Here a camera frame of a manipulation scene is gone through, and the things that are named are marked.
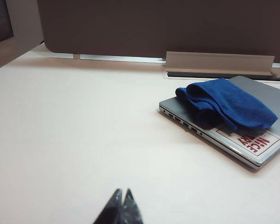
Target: laptop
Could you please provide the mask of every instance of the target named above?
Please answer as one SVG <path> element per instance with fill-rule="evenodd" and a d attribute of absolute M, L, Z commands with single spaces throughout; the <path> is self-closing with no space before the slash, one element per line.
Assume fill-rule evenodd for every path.
<path fill-rule="evenodd" d="M 198 125 L 194 122 L 195 108 L 190 102 L 177 97 L 161 101 L 160 111 L 194 134 L 259 170 L 280 152 L 280 89 L 242 76 L 229 81 L 263 102 L 278 116 L 278 120 L 268 129 L 243 128 L 238 131 L 231 130 L 225 124 Z"/>

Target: laptop port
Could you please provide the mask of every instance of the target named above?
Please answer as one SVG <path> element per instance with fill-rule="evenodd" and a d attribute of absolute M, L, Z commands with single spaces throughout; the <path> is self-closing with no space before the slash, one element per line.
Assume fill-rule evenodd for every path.
<path fill-rule="evenodd" d="M 197 133 L 197 129 L 191 127 L 191 130 L 192 130 L 193 132 L 196 132 L 196 133 Z"/>

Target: desk surface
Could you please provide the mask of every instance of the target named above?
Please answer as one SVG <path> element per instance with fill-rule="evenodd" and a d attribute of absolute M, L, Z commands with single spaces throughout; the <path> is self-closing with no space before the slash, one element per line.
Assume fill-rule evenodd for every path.
<path fill-rule="evenodd" d="M 50 54 L 0 69 L 0 224 L 91 224 L 128 187 L 146 224 L 280 223 L 280 154 L 251 172 L 159 113 L 193 80 Z"/>

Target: blue microfiber cloth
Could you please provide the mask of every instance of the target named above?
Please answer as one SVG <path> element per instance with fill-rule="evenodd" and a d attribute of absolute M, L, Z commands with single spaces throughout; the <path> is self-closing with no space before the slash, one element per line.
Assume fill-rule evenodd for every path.
<path fill-rule="evenodd" d="M 193 83 L 175 91 L 179 99 L 189 101 L 198 110 L 196 122 L 221 117 L 232 129 L 269 128 L 278 117 L 254 96 L 221 78 Z"/>

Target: white sticker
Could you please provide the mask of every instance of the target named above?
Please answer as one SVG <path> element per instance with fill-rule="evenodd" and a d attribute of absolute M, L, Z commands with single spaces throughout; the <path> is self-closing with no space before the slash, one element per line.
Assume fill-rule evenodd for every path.
<path fill-rule="evenodd" d="M 245 150 L 259 156 L 268 149 L 273 150 L 280 141 L 280 137 L 267 130 L 252 130 L 242 129 L 231 133 L 227 127 L 223 127 L 217 130 L 217 133 L 233 141 L 237 145 L 241 146 Z"/>

